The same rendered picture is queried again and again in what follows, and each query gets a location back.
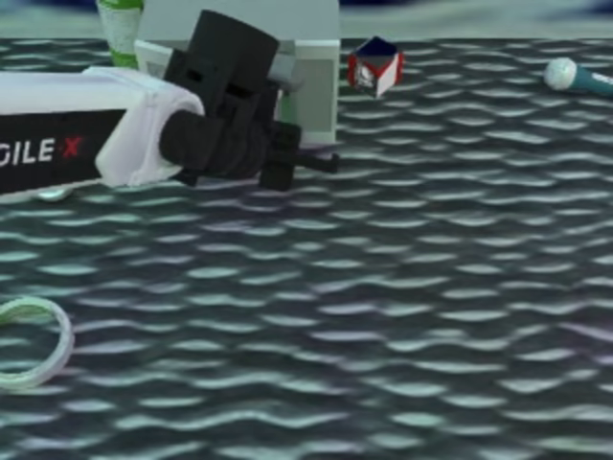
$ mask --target white round object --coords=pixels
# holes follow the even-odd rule
[[[40,192],[36,195],[38,199],[43,201],[62,201],[65,197],[72,193],[72,189],[55,189],[47,192]]]
[[[547,85],[561,91],[568,89],[577,75],[577,65],[567,57],[558,57],[553,59],[545,69],[544,80]]]
[[[0,388],[19,391],[34,388],[57,374],[68,361],[75,344],[70,318],[55,302],[39,297],[21,297],[0,306],[0,327],[20,318],[51,316],[59,323],[59,341],[54,351],[34,369],[0,373]]]

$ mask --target microphone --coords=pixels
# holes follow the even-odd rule
[[[578,90],[613,97],[612,78],[591,72],[567,57],[553,59],[543,77],[556,91]]]

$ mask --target white box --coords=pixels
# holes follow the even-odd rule
[[[135,42],[139,69],[161,77],[171,49],[187,50],[203,10],[277,38],[305,82],[281,103],[280,119],[302,127],[303,146],[336,142],[340,23],[337,0],[147,0]]]

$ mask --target red and white box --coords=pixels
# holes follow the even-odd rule
[[[350,54],[349,84],[378,98],[400,81],[403,61],[395,44],[374,36]]]

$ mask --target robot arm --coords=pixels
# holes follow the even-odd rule
[[[139,186],[199,177],[288,190],[296,166],[335,173],[298,154],[301,130],[274,121],[281,89],[300,83],[278,41],[203,11],[187,52],[163,80],[131,69],[0,73],[0,196],[92,183]]]

